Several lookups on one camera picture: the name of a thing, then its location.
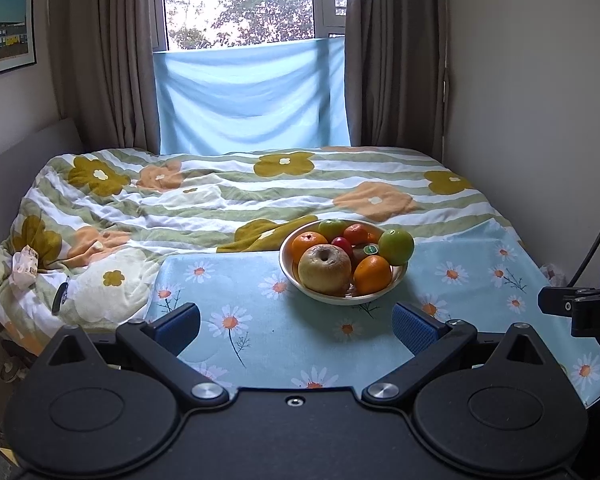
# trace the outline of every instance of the floral duvet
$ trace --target floral duvet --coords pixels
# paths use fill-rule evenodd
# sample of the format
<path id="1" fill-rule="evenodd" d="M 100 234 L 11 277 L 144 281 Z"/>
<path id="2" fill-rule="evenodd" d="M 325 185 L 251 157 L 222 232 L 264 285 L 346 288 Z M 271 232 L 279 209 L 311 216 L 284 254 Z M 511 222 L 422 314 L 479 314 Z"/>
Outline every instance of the floral duvet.
<path id="1" fill-rule="evenodd" d="M 165 257 L 275 250 L 316 218 L 403 226 L 416 242 L 491 218 L 515 235 L 466 179 L 409 150 L 57 156 L 36 177 L 0 245 L 0 326 L 35 354 L 63 324 L 114 330 L 146 313 Z M 11 259 L 26 245 L 38 252 L 40 272 L 20 290 L 10 280 Z M 67 299 L 52 316 L 64 282 Z"/>

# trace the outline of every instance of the headboard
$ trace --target headboard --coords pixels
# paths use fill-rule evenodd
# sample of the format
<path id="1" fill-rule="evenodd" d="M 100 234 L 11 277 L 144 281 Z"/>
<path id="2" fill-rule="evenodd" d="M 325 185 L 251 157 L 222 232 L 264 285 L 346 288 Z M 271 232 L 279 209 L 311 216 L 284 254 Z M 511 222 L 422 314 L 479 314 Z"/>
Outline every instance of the headboard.
<path id="1" fill-rule="evenodd" d="M 20 200 L 40 169 L 56 155 L 83 151 L 74 121 L 65 119 L 0 154 L 0 243 L 9 235 Z"/>

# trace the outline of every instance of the white wall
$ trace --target white wall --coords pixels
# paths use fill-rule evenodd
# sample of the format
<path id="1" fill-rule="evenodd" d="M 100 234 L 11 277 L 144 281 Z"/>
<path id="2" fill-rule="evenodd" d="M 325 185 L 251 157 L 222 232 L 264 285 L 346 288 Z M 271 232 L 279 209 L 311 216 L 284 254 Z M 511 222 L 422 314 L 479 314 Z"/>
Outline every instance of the white wall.
<path id="1" fill-rule="evenodd" d="M 38 62 L 0 75 L 0 153 L 59 119 L 47 47 L 46 1 L 33 0 Z"/>
<path id="2" fill-rule="evenodd" d="M 448 0 L 446 163 L 568 278 L 600 228 L 600 0 Z M 580 280 L 600 282 L 600 249 Z"/>

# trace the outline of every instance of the blue bedsheet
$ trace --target blue bedsheet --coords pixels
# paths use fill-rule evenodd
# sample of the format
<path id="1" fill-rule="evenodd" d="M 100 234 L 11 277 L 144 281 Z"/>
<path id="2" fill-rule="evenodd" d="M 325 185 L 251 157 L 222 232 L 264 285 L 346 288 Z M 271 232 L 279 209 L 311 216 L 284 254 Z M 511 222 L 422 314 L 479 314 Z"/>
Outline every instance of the blue bedsheet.
<path id="1" fill-rule="evenodd" d="M 344 38 L 157 52 L 160 152 L 349 146 Z"/>
<path id="2" fill-rule="evenodd" d="M 277 253 L 172 256 L 162 264 L 147 317 L 195 302 L 200 335 L 180 359 L 231 393 L 238 386 L 352 385 L 360 394 L 413 357 L 391 330 L 398 300 L 440 321 L 467 320 L 484 332 L 505 332 L 526 321 L 590 405 L 600 396 L 600 346 L 595 339 L 572 338 L 569 319 L 540 312 L 538 292 L 547 284 L 514 238 L 489 220 L 418 244 L 404 281 L 356 307 L 306 297 L 286 282 Z"/>

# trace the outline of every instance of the tangerine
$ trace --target tangerine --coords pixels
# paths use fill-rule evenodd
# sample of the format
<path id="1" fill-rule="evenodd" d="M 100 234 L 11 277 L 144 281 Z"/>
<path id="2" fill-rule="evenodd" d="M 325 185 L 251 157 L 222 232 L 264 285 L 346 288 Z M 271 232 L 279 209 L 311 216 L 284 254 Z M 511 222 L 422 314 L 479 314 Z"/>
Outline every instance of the tangerine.
<path id="1" fill-rule="evenodd" d="M 353 224 L 344 229 L 343 237 L 347 239 L 351 245 L 366 244 L 369 238 L 369 233 L 362 224 Z"/>
<path id="2" fill-rule="evenodd" d="M 393 273 L 391 265 L 382 256 L 368 256 L 362 260 L 353 273 L 353 283 L 360 296 L 373 294 L 385 288 Z"/>
<path id="3" fill-rule="evenodd" d="M 307 231 L 299 234 L 294 241 L 291 242 L 291 255 L 294 258 L 294 263 L 298 263 L 304 252 L 313 247 L 314 245 L 326 244 L 327 238 L 322 236 L 320 233 L 313 231 Z"/>

